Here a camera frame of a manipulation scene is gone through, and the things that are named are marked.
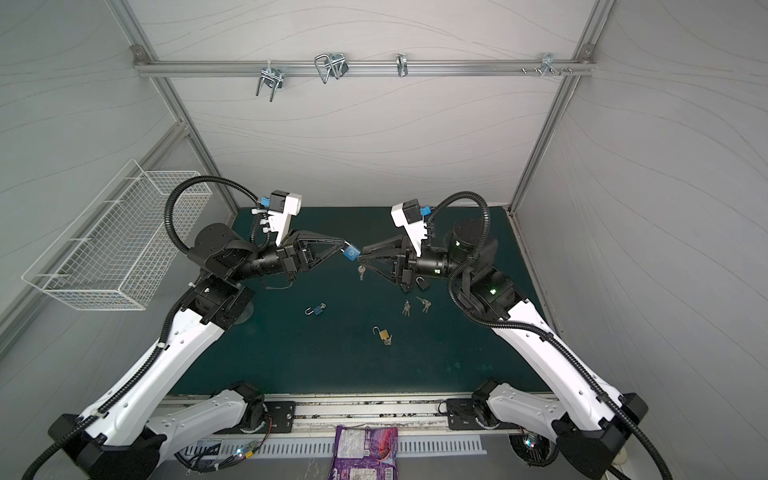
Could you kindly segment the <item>blue padlock with keys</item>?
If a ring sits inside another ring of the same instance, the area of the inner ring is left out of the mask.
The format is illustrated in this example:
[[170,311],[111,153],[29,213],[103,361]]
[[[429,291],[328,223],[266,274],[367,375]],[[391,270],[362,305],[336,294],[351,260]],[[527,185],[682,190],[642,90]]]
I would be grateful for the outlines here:
[[342,249],[342,254],[343,254],[343,255],[344,255],[344,256],[345,256],[345,257],[346,257],[348,260],[350,260],[350,261],[356,261],[356,260],[357,260],[357,258],[360,256],[361,252],[360,252],[360,250],[359,250],[357,247],[355,247],[354,245],[352,245],[352,244],[347,244],[347,245],[346,245],[346,246],[345,246],[345,247]]

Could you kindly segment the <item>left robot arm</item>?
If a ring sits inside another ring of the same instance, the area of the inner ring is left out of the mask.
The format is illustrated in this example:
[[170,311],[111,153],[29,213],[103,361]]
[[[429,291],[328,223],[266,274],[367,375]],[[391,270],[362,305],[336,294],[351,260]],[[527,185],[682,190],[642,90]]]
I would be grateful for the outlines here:
[[[193,246],[176,231],[177,201],[191,187],[217,183],[240,191],[272,244],[257,245],[223,223],[203,228]],[[238,321],[246,320],[254,292],[252,278],[309,272],[347,241],[306,230],[290,229],[301,209],[298,194],[275,190],[266,200],[222,177],[203,175],[179,183],[168,195],[163,222],[169,240],[200,268],[197,280],[174,302],[158,339],[144,355],[82,413],[63,414],[50,427],[52,444],[23,473],[32,479],[57,452],[63,451],[90,479],[147,479],[165,459],[215,431],[251,421],[258,393],[237,387],[214,398],[210,407],[191,407],[178,422],[151,421],[150,416],[187,369]]]

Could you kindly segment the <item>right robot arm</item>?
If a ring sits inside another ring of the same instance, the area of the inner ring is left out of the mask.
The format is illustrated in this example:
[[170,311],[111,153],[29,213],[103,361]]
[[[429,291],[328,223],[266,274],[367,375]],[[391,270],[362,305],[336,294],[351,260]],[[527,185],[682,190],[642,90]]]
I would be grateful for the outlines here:
[[424,289],[429,278],[445,280],[453,304],[510,345],[553,394],[546,398],[488,380],[472,395],[481,427],[514,424],[521,430],[517,454],[528,465],[544,467],[563,457],[589,479],[607,473],[624,478],[614,461],[636,438],[659,475],[671,478],[663,456],[639,426],[648,412],[646,402],[620,392],[586,366],[496,266],[498,242],[490,235],[490,208],[482,196],[461,191],[435,207],[412,199],[394,205],[390,215],[403,234],[364,247],[359,262],[405,292]]

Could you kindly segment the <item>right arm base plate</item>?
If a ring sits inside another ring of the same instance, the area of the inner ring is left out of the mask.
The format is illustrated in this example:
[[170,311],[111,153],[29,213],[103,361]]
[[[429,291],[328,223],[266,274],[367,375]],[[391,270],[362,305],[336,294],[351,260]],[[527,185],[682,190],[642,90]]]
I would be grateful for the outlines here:
[[500,425],[486,402],[472,398],[449,398],[440,412],[450,430],[494,430]]

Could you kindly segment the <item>gold padlock with key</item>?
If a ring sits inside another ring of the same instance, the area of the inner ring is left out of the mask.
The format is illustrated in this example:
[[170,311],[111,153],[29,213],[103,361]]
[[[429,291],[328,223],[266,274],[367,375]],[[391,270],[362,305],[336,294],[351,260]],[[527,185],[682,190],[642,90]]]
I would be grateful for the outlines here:
[[380,329],[378,326],[374,326],[372,332],[379,337],[384,345],[390,346],[392,344],[393,337],[386,329]]

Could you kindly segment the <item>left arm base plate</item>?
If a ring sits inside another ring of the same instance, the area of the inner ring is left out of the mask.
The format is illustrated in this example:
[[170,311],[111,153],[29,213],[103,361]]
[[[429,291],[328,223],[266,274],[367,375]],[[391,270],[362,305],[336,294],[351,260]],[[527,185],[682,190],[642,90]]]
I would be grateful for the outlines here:
[[293,401],[259,401],[246,407],[243,418],[228,434],[290,433],[295,418]]

